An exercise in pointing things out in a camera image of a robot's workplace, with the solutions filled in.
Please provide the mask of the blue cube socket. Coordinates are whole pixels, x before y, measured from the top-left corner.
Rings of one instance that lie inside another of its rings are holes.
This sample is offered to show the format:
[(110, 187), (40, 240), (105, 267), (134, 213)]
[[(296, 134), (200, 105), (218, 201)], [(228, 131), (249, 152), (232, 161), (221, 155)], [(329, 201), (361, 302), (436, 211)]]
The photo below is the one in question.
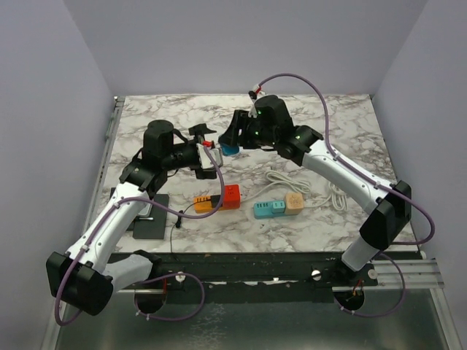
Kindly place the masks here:
[(232, 147), (225, 144), (221, 144), (220, 148), (222, 150), (223, 155), (226, 157), (232, 157), (234, 155), (239, 154), (240, 152), (240, 148), (238, 146)]

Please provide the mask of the red cube socket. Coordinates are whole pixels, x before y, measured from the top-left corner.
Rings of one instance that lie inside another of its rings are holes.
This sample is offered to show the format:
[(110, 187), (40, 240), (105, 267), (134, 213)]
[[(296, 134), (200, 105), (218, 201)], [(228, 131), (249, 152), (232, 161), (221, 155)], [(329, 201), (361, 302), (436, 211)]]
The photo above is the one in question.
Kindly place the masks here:
[(221, 210), (239, 209), (241, 205), (241, 193), (238, 184), (227, 184)]

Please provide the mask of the black charger with cable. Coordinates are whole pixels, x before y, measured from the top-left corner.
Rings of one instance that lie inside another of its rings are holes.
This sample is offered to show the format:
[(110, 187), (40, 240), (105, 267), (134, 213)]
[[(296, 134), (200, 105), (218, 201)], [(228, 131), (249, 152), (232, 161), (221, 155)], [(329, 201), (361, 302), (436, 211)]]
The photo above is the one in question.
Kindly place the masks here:
[[(181, 210), (181, 214), (185, 214), (190, 208), (194, 208), (197, 213), (207, 213), (213, 208), (215, 208), (220, 201), (220, 195), (211, 195), (205, 197), (196, 197), (193, 200), (193, 203), (190, 204), (186, 209)], [(169, 234), (169, 245), (170, 245), (170, 253), (174, 254), (173, 251), (173, 243), (172, 243), (172, 234), (175, 228), (180, 229), (182, 226), (182, 218), (178, 217), (177, 221), (171, 227), (170, 234)]]

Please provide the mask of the orange power strip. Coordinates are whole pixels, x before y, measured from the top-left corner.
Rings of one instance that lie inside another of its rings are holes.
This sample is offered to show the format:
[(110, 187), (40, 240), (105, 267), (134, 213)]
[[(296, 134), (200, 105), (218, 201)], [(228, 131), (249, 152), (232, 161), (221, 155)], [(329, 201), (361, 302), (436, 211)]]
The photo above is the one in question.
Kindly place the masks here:
[(193, 199), (193, 208), (197, 214), (212, 211), (219, 203), (220, 195), (198, 196)]

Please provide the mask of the teal power strip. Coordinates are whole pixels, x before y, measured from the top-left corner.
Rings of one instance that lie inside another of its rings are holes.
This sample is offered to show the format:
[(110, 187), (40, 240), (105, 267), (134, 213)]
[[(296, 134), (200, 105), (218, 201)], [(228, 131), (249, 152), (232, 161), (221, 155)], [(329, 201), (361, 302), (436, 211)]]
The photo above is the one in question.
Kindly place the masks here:
[(270, 219), (276, 217), (284, 217), (284, 214), (274, 214), (271, 211), (273, 201), (257, 202), (253, 206), (253, 214), (256, 219)]

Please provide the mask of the small teal plug adapter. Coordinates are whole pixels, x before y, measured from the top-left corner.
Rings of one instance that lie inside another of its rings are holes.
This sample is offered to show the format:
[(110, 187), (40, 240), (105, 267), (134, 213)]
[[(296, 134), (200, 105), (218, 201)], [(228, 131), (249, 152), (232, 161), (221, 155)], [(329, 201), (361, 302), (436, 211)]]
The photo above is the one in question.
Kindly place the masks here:
[(286, 205), (284, 201), (273, 201), (271, 204), (271, 211), (274, 214), (284, 214)]

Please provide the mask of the beige cube socket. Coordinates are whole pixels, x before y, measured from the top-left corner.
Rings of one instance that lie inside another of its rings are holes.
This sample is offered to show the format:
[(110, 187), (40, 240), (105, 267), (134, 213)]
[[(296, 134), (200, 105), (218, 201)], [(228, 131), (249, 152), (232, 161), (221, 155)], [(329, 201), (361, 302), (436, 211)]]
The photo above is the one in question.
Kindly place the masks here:
[(287, 215), (300, 214), (304, 209), (304, 197), (300, 192), (288, 192), (284, 201)]

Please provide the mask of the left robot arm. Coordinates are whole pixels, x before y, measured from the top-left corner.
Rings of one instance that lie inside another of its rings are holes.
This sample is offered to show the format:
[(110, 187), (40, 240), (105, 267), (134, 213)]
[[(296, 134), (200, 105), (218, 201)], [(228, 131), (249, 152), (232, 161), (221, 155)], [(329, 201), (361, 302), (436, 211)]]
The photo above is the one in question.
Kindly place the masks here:
[(197, 179), (221, 179), (220, 150), (205, 136), (206, 124), (189, 129), (185, 138), (167, 120), (153, 120), (143, 135), (142, 148), (123, 169), (119, 182), (103, 211), (88, 230), (63, 254), (53, 252), (46, 270), (55, 306), (61, 302), (95, 316), (110, 298), (126, 287), (141, 283), (151, 288), (161, 279), (159, 259), (142, 250), (110, 263), (114, 249), (127, 228), (147, 205), (176, 214), (153, 200), (165, 185), (170, 171), (189, 168)]

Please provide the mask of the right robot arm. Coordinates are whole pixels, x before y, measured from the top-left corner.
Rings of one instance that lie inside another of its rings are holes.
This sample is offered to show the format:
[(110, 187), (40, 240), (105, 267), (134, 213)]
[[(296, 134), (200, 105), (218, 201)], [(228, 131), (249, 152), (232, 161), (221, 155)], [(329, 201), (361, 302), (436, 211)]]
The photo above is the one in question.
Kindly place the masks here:
[(236, 110), (218, 139), (225, 155), (241, 149), (272, 148), (280, 157), (323, 176), (350, 196), (367, 214), (359, 237), (335, 267), (336, 279), (351, 285), (363, 266), (385, 251), (411, 219), (411, 187), (391, 184), (328, 147), (323, 136), (307, 125), (294, 125), (286, 103), (275, 95), (255, 101), (251, 110)]

